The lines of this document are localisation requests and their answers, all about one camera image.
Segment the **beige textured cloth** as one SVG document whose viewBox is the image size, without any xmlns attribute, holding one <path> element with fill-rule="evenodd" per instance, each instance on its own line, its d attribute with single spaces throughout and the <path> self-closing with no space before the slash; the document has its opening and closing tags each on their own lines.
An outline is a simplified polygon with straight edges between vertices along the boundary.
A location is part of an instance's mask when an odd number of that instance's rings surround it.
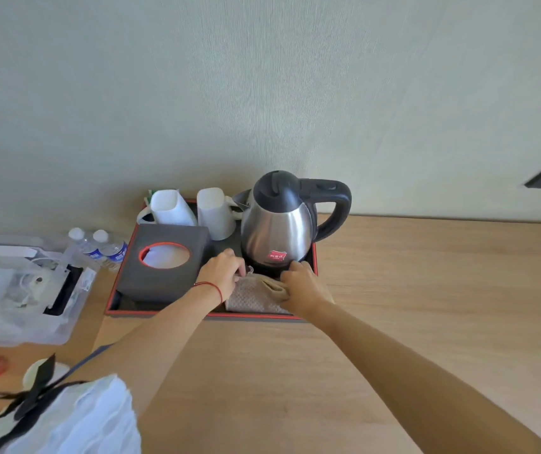
<svg viewBox="0 0 541 454">
<path fill-rule="evenodd" d="M 228 312 L 290 315 L 282 307 L 289 299 L 286 284 L 261 274 L 237 276 L 235 289 L 225 301 Z"/>
</svg>

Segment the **person's white garment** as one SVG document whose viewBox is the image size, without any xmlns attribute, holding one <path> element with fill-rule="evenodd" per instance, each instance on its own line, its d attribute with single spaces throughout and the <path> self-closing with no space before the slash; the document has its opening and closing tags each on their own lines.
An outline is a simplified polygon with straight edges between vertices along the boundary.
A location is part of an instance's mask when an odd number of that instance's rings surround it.
<svg viewBox="0 0 541 454">
<path fill-rule="evenodd" d="M 141 454 L 132 395 L 116 375 L 60 384 L 21 411 L 25 402 L 0 412 L 0 454 Z"/>
</svg>

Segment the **black tray with red rim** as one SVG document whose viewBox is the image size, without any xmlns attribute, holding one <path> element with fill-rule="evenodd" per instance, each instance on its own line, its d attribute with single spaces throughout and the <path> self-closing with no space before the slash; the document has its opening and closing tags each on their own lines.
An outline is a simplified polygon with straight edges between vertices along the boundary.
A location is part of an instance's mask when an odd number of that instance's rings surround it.
<svg viewBox="0 0 541 454">
<path fill-rule="evenodd" d="M 228 239 L 220 242 L 214 242 L 212 249 L 215 253 L 232 247 L 236 252 L 240 252 L 238 247 L 239 231 Z M 165 303 L 140 303 L 134 302 L 131 298 L 121 294 L 118 290 L 118 282 L 123 268 L 118 271 L 114 285 L 108 298 L 105 315 L 112 318 L 138 318 L 146 319 L 153 317 L 158 311 L 166 307 Z M 251 322 L 279 322 L 279 323 L 305 323 L 299 317 L 291 314 L 269 314 L 269 313 L 237 313 L 227 312 L 225 308 L 219 307 L 206 316 L 206 320 L 214 321 L 251 321 Z"/>
</svg>

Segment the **small water bottle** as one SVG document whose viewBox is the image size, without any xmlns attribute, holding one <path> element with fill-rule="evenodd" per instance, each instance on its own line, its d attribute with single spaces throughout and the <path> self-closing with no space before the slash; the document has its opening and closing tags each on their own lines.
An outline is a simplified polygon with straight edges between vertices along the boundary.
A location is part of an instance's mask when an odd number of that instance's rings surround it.
<svg viewBox="0 0 541 454">
<path fill-rule="evenodd" d="M 105 256 L 100 252 L 99 245 L 93 239 L 93 234 L 82 228 L 71 228 L 68 232 L 70 241 L 78 246 L 80 252 L 93 260 L 98 266 L 104 265 Z"/>
<path fill-rule="evenodd" d="M 128 250 L 128 243 L 123 238 L 102 229 L 96 230 L 92 237 L 106 259 L 108 270 L 117 273 L 123 264 L 125 254 Z"/>
</svg>

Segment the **person's right forearm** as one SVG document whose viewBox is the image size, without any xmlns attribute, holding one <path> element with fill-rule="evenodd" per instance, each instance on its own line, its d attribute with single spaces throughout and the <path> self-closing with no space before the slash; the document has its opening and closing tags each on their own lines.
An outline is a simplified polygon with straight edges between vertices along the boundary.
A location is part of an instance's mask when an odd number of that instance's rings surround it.
<svg viewBox="0 0 541 454">
<path fill-rule="evenodd" d="M 455 375 L 333 303 L 306 319 L 365 377 L 424 454 L 541 454 L 541 437 Z"/>
</svg>

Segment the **stainless steel electric kettle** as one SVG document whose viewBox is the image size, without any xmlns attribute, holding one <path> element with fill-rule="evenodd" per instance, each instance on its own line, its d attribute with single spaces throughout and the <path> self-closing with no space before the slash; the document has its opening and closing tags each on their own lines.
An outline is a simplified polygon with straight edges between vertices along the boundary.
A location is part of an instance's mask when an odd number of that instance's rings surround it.
<svg viewBox="0 0 541 454">
<path fill-rule="evenodd" d="M 277 277 L 292 261 L 304 261 L 313 244 L 343 225 L 352 197 L 343 182 L 298 178 L 276 170 L 232 201 L 242 213 L 241 251 L 246 265 L 256 273 Z"/>
</svg>

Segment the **person's right hand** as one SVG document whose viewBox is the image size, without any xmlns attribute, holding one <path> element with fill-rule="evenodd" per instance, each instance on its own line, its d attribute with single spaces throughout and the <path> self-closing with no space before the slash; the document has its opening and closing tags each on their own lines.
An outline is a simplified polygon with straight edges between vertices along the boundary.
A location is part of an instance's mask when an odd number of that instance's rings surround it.
<svg viewBox="0 0 541 454">
<path fill-rule="evenodd" d="M 307 262 L 292 261 L 280 281 L 288 293 L 281 307 L 305 321 L 315 323 L 327 306 L 335 304 L 329 289 Z"/>
</svg>

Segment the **white square mug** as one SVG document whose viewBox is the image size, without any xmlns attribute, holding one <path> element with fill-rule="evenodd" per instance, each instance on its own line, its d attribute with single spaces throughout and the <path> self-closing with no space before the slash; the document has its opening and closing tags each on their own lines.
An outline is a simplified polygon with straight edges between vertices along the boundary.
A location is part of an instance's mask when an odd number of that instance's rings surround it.
<svg viewBox="0 0 541 454">
<path fill-rule="evenodd" d="M 197 226 L 198 220 L 179 190 L 157 190 L 149 207 L 138 213 L 137 224 Z"/>
<path fill-rule="evenodd" d="M 237 204 L 224 194 L 220 188 L 206 188 L 197 194 L 198 225 L 209 230 L 213 241 L 229 238 L 236 230 L 236 221 L 241 220 L 243 212 L 234 211 Z"/>
</svg>

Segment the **dark grey tissue box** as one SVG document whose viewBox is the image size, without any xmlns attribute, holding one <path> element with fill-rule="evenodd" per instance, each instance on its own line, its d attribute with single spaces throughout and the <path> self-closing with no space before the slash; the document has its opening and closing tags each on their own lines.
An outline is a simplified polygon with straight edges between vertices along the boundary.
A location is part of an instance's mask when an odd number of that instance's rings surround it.
<svg viewBox="0 0 541 454">
<path fill-rule="evenodd" d="M 138 225 L 115 290 L 136 303 L 168 305 L 194 285 L 211 249 L 211 237 L 205 227 Z"/>
</svg>

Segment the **person's left forearm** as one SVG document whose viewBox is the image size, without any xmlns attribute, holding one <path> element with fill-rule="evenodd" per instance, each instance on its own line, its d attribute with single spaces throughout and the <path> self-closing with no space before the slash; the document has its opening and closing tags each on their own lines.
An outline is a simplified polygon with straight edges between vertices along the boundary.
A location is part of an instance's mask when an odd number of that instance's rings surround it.
<svg viewBox="0 0 541 454">
<path fill-rule="evenodd" d="M 73 373 L 78 381 L 116 375 L 141 416 L 153 401 L 194 331 L 213 310 L 210 294 L 191 288 L 182 298 L 123 336 Z"/>
</svg>

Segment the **person's left hand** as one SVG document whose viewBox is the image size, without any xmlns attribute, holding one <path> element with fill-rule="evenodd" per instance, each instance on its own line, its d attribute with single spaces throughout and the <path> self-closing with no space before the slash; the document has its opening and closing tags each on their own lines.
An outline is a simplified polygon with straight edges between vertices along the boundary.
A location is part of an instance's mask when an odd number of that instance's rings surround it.
<svg viewBox="0 0 541 454">
<path fill-rule="evenodd" d="M 229 275 L 223 261 L 223 251 L 212 257 L 201 267 L 194 287 L 203 288 L 210 294 L 213 306 L 218 306 L 229 299 L 240 277 Z"/>
</svg>

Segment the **clear plastic storage box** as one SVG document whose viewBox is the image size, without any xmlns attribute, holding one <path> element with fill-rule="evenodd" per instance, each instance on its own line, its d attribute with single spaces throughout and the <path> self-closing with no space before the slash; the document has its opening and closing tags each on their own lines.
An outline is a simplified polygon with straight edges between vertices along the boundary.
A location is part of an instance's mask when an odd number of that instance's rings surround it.
<svg viewBox="0 0 541 454">
<path fill-rule="evenodd" d="M 100 268 L 68 237 L 0 234 L 0 347 L 66 343 Z"/>
</svg>

